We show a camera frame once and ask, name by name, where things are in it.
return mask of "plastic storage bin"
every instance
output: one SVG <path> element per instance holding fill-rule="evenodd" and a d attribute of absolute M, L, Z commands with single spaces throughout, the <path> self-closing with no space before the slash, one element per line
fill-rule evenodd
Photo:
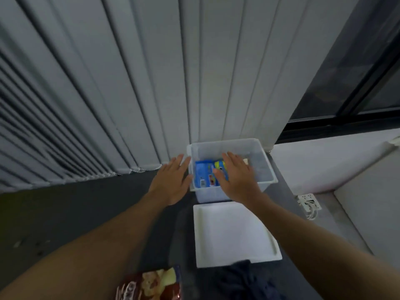
<path fill-rule="evenodd" d="M 239 139 L 216 142 L 193 143 L 187 146 L 187 155 L 192 157 L 189 164 L 189 173 L 195 174 L 195 162 L 202 160 L 218 160 L 222 158 L 222 153 L 233 152 L 247 158 L 249 165 L 253 167 L 255 178 L 261 191 L 278 180 L 272 169 L 265 151 L 258 139 Z M 220 186 L 197 188 L 194 179 L 190 190 L 196 192 L 199 203 L 211 203 L 230 200 Z"/>

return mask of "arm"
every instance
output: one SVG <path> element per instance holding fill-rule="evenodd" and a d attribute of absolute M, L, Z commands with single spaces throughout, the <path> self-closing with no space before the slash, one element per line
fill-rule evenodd
<path fill-rule="evenodd" d="M 112 297 L 156 217 L 187 192 L 192 176 L 182 179 L 190 158 L 180 166 L 182 158 L 160 168 L 137 204 L 43 258 L 0 292 L 0 300 Z"/>
<path fill-rule="evenodd" d="M 263 194 L 243 160 L 223 154 L 229 181 L 215 170 L 223 191 L 252 211 L 324 299 L 399 299 L 400 275 L 342 238 L 294 215 Z"/>

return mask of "yellow and blue package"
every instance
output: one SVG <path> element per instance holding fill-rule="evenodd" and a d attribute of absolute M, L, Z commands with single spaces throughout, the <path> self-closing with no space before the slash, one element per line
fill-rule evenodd
<path fill-rule="evenodd" d="M 223 161 L 223 160 L 215 161 L 214 162 L 214 166 L 215 166 L 215 168 L 220 169 L 221 171 L 223 171 L 225 179 L 228 180 L 225 161 Z"/>
<path fill-rule="evenodd" d="M 218 186 L 218 181 L 212 173 L 215 168 L 213 163 L 212 160 L 196 161 L 194 183 L 197 188 Z"/>

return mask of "navy fabric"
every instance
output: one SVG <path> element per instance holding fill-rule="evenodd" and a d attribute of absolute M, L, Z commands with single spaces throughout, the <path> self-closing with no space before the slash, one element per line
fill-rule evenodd
<path fill-rule="evenodd" d="M 216 274 L 218 289 L 232 300 L 285 300 L 271 282 L 258 278 L 250 271 L 250 261 L 236 262 Z"/>

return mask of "hand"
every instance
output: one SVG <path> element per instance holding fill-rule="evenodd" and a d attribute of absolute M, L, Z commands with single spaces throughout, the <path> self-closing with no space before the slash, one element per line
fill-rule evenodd
<path fill-rule="evenodd" d="M 150 184 L 149 193 L 163 197 L 167 205 L 173 205 L 181 200 L 193 179 L 192 175 L 188 175 L 183 180 L 190 157 L 187 157 L 180 165 L 182 159 L 183 154 L 180 154 L 177 158 L 173 157 L 168 164 L 161 166 Z"/>
<path fill-rule="evenodd" d="M 233 201 L 244 204 L 248 199 L 252 199 L 261 194 L 256 180 L 254 179 L 253 169 L 246 165 L 241 157 L 223 153 L 223 159 L 228 172 L 229 181 L 225 179 L 223 171 L 214 168 L 213 173 L 220 183 L 224 193 Z"/>

